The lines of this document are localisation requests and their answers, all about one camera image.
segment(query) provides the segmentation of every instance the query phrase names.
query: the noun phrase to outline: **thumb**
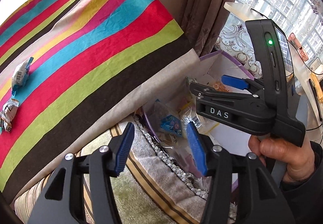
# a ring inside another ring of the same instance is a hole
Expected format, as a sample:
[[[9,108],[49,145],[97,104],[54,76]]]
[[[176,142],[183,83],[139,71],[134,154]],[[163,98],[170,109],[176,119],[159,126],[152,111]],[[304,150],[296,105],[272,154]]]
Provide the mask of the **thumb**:
[[[260,143],[260,152],[267,157],[286,162],[288,164],[295,164],[299,159],[300,148],[293,145],[286,140],[279,138],[265,138]]]

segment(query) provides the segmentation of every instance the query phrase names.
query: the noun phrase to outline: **sleeve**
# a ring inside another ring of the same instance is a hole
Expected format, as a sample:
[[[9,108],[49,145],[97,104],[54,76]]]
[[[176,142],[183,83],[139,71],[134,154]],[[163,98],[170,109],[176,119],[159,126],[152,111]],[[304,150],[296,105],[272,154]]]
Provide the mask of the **sleeve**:
[[[320,223],[323,219],[323,150],[311,142],[315,153],[316,171],[305,182],[297,184],[281,183],[281,190],[293,212],[297,224]]]

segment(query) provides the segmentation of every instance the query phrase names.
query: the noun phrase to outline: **small screen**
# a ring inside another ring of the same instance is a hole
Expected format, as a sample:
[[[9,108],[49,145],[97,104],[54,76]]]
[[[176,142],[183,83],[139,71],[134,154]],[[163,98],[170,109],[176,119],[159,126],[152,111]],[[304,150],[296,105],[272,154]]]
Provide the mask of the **small screen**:
[[[289,45],[287,38],[283,32],[281,32],[279,29],[275,27],[275,31],[278,37],[280,49],[282,51],[283,60],[285,64],[285,74],[286,74],[286,80],[289,81],[292,77],[292,74],[294,73],[293,70],[293,62],[292,57],[290,55]]]

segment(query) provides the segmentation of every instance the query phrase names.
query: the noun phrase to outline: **metal screw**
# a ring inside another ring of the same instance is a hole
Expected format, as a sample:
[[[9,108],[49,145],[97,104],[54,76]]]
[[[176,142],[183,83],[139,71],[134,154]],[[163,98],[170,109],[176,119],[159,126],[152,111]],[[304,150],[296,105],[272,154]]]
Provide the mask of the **metal screw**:
[[[248,153],[248,157],[250,158],[250,159],[256,159],[257,158],[257,155],[255,154],[255,153]]]
[[[68,153],[65,155],[66,160],[71,160],[73,157],[74,157],[74,155],[72,153]]]
[[[214,152],[221,152],[222,151],[222,147],[219,145],[214,145],[212,149]]]
[[[106,152],[108,152],[108,150],[109,150],[109,147],[108,146],[102,146],[102,147],[99,148],[99,151],[101,153],[106,153]]]

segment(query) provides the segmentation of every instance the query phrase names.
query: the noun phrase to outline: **human hand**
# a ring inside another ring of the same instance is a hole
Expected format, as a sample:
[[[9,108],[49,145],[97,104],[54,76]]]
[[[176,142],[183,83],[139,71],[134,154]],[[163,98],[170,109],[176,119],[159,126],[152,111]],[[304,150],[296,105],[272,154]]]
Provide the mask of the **human hand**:
[[[267,137],[263,141],[259,141],[253,135],[250,137],[248,145],[264,165],[264,156],[286,162],[287,171],[283,177],[283,181],[286,183],[305,180],[315,171],[315,155],[306,136],[301,148],[282,138]]]

